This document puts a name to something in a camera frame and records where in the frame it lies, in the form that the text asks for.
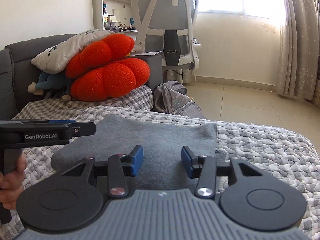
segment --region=gray upholstered headboard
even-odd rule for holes
[[[28,93],[28,86],[38,82],[41,71],[32,65],[31,60],[47,48],[53,47],[74,34],[65,34],[21,41],[0,51],[0,120],[12,119],[29,102],[41,100],[43,96]],[[151,74],[147,86],[153,91],[162,82],[161,55],[136,56],[146,61]]]

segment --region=folded gray garment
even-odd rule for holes
[[[88,157],[105,161],[111,155],[129,154],[142,145],[144,161],[139,175],[127,177],[129,190],[195,189],[197,179],[189,179],[181,163],[181,148],[188,146],[196,155],[215,156],[217,125],[208,123],[186,127],[163,123],[141,122],[109,115],[97,124],[93,136],[79,137],[54,153],[51,166],[60,171],[74,162]],[[220,161],[225,155],[217,153]]]

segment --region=white pillow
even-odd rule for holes
[[[69,61],[86,46],[111,34],[114,34],[114,32],[98,29],[79,33],[52,48],[46,49],[31,60],[31,63],[43,72],[57,74],[63,71]]]

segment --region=tile floor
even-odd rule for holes
[[[320,109],[274,92],[194,82],[186,85],[209,120],[286,128],[307,137],[320,153]]]

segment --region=baseboard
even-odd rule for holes
[[[212,84],[220,84],[220,85],[228,85],[228,86],[245,87],[245,88],[255,88],[260,90],[276,92],[276,86],[274,85],[267,85],[267,84],[243,81],[243,80],[196,76],[196,81],[201,83],[212,83]]]

